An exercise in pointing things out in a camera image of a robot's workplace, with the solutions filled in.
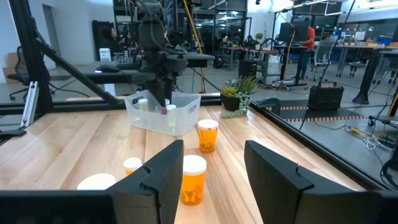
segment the person in red shirt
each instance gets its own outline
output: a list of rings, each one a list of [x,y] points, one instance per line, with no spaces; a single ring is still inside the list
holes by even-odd
[[[315,40],[315,30],[311,27],[308,27],[308,34],[306,41],[300,41],[300,44],[306,46],[307,49],[314,49],[314,40]],[[305,72],[307,71],[308,61],[310,60],[310,54],[304,54],[303,65],[301,67],[301,77],[300,80],[304,80]]]

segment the clear plastic bin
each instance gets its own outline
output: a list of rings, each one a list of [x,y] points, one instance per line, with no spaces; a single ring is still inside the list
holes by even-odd
[[[142,96],[148,100],[148,111],[139,109],[132,100]],[[172,102],[177,108],[169,114],[162,114],[162,107],[152,94],[145,90],[124,99],[130,124],[137,128],[157,131],[172,136],[181,136],[198,122],[200,96],[173,92]]]

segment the orange pill bottle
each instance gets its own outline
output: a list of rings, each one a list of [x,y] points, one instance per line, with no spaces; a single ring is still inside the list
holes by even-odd
[[[203,119],[198,122],[199,150],[214,152],[216,150],[218,122],[212,119]]]
[[[132,157],[132,158],[126,159],[123,162],[123,166],[124,166],[124,170],[126,171],[126,175],[130,175],[142,166],[142,162],[141,162],[140,158]]]
[[[206,160],[200,156],[184,156],[180,200],[185,205],[198,205],[205,189]]]

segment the white bottle cap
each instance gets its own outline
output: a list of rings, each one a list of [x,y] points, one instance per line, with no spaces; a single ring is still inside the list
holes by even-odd
[[[175,105],[167,105],[166,106],[167,110],[174,110],[175,108],[177,108]]]
[[[141,99],[141,100],[138,101],[138,103],[148,103],[148,100],[147,99]]]
[[[198,128],[214,130],[218,127],[218,122],[212,119],[203,119],[198,122]]]
[[[126,170],[136,171],[136,170],[138,170],[138,168],[140,168],[142,166],[142,162],[139,158],[132,157],[132,158],[126,159],[123,162],[123,166],[124,166],[124,168],[126,168]]]
[[[200,175],[206,171],[207,162],[204,158],[196,155],[184,156],[182,173],[184,175]]]
[[[111,174],[95,174],[87,177],[77,186],[78,190],[105,190],[116,183]]]

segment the black plant pot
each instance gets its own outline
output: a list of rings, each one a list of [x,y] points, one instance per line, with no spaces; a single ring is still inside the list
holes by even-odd
[[[224,96],[222,94],[220,95],[220,97],[221,97],[221,104],[226,110],[236,111],[239,109],[239,103],[241,101],[239,98]]]

